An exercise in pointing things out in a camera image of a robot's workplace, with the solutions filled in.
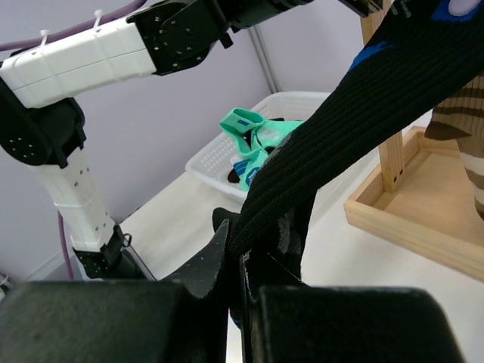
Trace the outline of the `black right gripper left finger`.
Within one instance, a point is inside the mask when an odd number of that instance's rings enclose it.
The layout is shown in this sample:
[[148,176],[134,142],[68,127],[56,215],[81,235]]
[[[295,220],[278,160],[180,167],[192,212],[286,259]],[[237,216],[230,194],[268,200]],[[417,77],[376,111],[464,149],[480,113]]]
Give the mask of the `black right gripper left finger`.
[[1,303],[3,362],[223,362],[230,223],[161,281],[22,284]]

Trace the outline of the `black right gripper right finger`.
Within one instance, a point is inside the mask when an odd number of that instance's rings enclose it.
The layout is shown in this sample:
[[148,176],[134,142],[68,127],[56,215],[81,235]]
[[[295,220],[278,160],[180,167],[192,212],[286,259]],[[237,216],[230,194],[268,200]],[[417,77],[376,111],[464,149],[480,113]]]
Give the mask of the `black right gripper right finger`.
[[407,287],[310,287],[269,254],[240,259],[245,362],[463,362],[437,301]]

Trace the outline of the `green sock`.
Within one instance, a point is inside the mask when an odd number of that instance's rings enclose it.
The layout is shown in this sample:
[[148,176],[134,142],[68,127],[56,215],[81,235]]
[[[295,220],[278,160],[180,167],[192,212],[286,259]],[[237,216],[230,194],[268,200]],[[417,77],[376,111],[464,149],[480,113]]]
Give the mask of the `green sock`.
[[268,158],[268,153],[261,149],[255,150],[248,155],[235,155],[230,159],[231,165],[239,178],[239,188],[248,191],[254,175],[262,168],[262,164]]
[[268,119],[261,113],[243,108],[234,108],[219,122],[241,156],[255,150],[275,149],[302,124],[301,120]]

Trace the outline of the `brown striped sock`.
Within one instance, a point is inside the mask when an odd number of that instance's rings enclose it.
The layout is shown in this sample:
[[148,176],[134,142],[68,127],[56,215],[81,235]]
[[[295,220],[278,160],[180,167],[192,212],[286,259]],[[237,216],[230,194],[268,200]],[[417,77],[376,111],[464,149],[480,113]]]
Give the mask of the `brown striped sock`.
[[425,137],[457,142],[476,211],[483,216],[483,73],[433,108]]

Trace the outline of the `black blue sock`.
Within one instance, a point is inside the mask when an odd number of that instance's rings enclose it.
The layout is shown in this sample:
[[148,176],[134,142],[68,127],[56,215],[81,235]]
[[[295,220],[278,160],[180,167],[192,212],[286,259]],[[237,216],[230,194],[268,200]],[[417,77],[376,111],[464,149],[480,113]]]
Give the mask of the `black blue sock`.
[[481,1],[395,1],[316,112],[286,136],[254,175],[231,223],[229,312],[241,325],[239,260],[271,254],[301,274],[309,220],[319,188],[483,73]]

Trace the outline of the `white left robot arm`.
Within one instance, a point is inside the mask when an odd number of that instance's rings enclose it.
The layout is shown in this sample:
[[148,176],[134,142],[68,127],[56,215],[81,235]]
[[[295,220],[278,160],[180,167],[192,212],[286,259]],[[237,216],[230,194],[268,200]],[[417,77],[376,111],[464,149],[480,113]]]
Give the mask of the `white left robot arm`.
[[[179,177],[219,133],[232,108],[268,96],[250,34],[217,45],[198,67],[81,94],[89,168],[110,215],[121,222]],[[61,255],[57,213],[27,166],[1,155],[1,271],[16,282]]]

